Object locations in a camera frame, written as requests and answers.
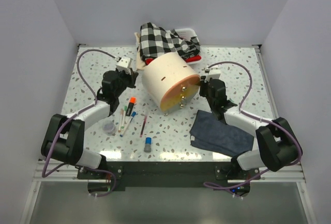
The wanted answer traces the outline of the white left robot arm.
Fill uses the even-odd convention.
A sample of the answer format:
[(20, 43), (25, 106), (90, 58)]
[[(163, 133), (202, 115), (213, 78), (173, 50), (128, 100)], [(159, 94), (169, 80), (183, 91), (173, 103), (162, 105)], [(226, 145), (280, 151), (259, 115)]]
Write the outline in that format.
[(120, 95), (127, 88), (136, 87), (138, 75), (132, 69), (130, 72), (107, 71), (103, 74), (95, 103), (74, 114), (53, 115), (41, 146), (41, 154), (46, 157), (44, 168), (54, 159), (63, 164), (87, 167), (94, 178), (103, 178), (107, 173), (106, 158), (85, 148), (85, 131), (116, 111)]

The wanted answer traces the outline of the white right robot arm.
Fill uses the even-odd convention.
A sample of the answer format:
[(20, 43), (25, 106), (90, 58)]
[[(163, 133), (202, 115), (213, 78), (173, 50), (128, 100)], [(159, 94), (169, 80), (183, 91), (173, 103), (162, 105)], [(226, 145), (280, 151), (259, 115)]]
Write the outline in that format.
[(285, 118), (272, 120), (241, 110), (228, 100), (225, 83), (219, 79), (202, 76), (199, 94), (206, 98), (219, 121), (234, 126), (257, 140), (258, 149), (243, 152), (231, 159), (230, 172), (234, 178), (243, 178), (250, 169), (266, 167), (276, 172), (300, 162), (303, 150)]

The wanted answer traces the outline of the beige round drawer organizer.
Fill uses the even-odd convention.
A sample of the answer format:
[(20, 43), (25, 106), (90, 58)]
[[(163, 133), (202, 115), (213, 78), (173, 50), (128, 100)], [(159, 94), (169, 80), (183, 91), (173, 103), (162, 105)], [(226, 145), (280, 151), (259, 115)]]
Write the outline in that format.
[(196, 95), (200, 76), (177, 53), (161, 55), (143, 71), (142, 84), (163, 114), (184, 108)]

